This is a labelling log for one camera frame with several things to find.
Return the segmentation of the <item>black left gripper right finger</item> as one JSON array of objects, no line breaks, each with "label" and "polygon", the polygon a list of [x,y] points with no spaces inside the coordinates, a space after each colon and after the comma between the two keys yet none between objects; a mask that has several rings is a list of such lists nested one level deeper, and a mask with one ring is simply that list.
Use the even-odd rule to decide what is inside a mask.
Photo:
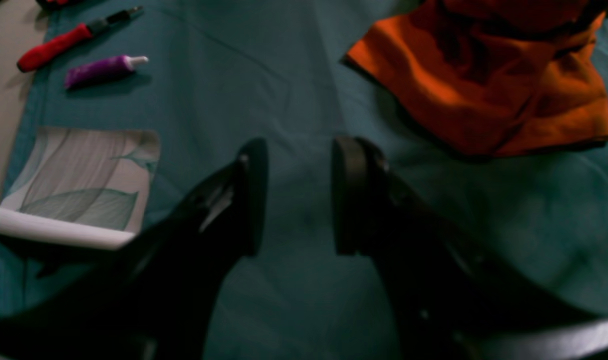
[{"label": "black left gripper right finger", "polygon": [[364,137],[333,140],[334,243],[368,256],[405,360],[608,360],[608,316],[570,305],[430,209]]}]

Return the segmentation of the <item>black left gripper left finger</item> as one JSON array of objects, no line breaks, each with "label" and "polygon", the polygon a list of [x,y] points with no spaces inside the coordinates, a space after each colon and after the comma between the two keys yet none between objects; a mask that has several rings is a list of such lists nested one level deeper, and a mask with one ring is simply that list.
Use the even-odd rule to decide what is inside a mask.
[{"label": "black left gripper left finger", "polygon": [[252,139],[170,215],[56,296],[0,319],[10,360],[199,360],[226,275],[260,246],[269,154]]}]

